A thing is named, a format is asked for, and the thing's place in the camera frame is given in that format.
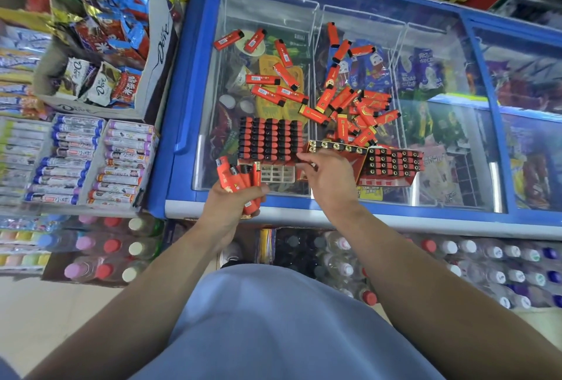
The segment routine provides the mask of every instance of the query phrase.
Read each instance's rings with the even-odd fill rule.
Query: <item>glass freezer lid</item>
[[[560,48],[475,29],[498,100],[516,205],[562,211]]]
[[[244,38],[224,50],[212,49],[193,189],[207,190],[215,183],[216,158],[226,155],[236,164],[241,117],[301,121],[305,142],[323,139],[334,130],[334,121],[323,127],[300,115],[297,102],[287,100],[280,107],[254,96],[245,80],[247,74],[275,75],[272,65],[280,61],[275,41],[282,39],[294,64],[288,69],[313,109],[324,92],[334,55],[328,22],[335,23],[340,41],[353,42],[352,49],[366,44],[376,48],[375,54],[342,59],[337,92],[350,85],[387,93],[392,98],[388,109],[398,110],[402,117],[379,126],[376,139],[425,154],[425,171],[417,174],[411,187],[358,187],[360,198],[502,212],[491,114],[489,109],[461,103],[475,96],[484,107],[488,104],[462,23],[452,12],[404,0],[221,0],[215,41],[238,29]],[[260,28],[267,35],[250,54],[244,45]],[[285,179],[270,183],[273,192],[311,196],[306,182],[292,182],[290,175]]]

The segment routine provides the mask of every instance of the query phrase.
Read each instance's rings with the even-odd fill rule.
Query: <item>person's right hand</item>
[[[357,185],[349,161],[337,152],[321,149],[316,153],[297,153],[304,163],[297,167],[306,173],[313,189],[314,199],[328,219],[341,213],[343,209],[355,208],[359,204]],[[310,163],[316,164],[316,170]]]

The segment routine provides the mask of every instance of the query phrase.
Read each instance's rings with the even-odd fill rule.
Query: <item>freezer handle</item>
[[[191,57],[191,72],[189,73],[188,91],[184,97],[184,105],[178,138],[174,147],[174,153],[177,155],[185,154],[189,150],[189,131],[191,121],[196,116],[201,116],[200,110],[194,109],[194,104],[201,101],[202,97],[197,97],[197,93],[201,93],[201,77],[207,76],[207,69],[211,57],[212,40],[214,36],[217,6],[220,0],[205,0],[203,4],[203,12],[201,15],[200,26],[198,32],[193,36],[196,39],[195,50]]]

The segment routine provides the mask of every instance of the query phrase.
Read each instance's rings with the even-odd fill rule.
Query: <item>person's left hand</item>
[[[196,226],[202,228],[206,236],[218,240],[215,249],[221,250],[234,238],[244,204],[258,198],[264,202],[268,192],[267,185],[252,186],[234,193],[226,192],[221,188],[220,182],[216,182],[209,191],[203,213],[197,220]],[[256,211],[252,217],[256,217],[259,213],[259,210]]]

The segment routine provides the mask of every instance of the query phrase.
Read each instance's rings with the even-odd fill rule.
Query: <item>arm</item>
[[[314,197],[369,274],[392,324],[450,380],[562,378],[562,354],[534,328],[444,269],[357,199],[334,152],[298,154]]]
[[[203,271],[232,241],[243,205],[264,194],[259,187],[228,194],[215,184],[193,228],[26,379],[125,379],[143,368],[166,348]]]

